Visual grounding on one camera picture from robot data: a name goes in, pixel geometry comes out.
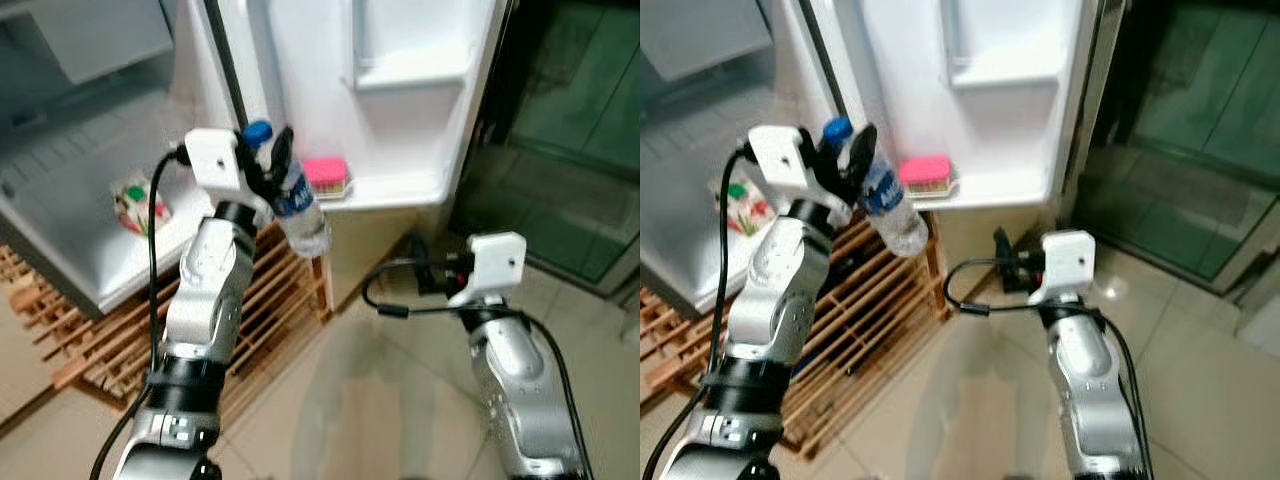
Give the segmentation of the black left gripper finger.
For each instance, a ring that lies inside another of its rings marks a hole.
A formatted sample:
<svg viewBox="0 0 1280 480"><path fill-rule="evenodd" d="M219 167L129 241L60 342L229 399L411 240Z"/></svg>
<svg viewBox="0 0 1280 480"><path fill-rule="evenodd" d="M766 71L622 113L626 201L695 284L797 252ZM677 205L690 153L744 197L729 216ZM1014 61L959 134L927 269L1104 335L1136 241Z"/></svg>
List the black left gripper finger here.
<svg viewBox="0 0 1280 480"><path fill-rule="evenodd" d="M815 152L808 163L817 182L827 191L838 191L841 174L838 156L844 148L844 132L840 128L824 128L814 147Z"/></svg>
<svg viewBox="0 0 1280 480"><path fill-rule="evenodd" d="M262 168L257 160L257 151L264 143L264 128L243 128L237 134L236 163L251 189L260 189L262 186Z"/></svg>
<svg viewBox="0 0 1280 480"><path fill-rule="evenodd" d="M285 178L293 163L294 129L284 125L274 136L268 151L268 191L280 193L285 188Z"/></svg>
<svg viewBox="0 0 1280 480"><path fill-rule="evenodd" d="M854 191L854 196L861 196L860 191L876 157L877 141L878 129L868 123L850 142L846 184Z"/></svg>

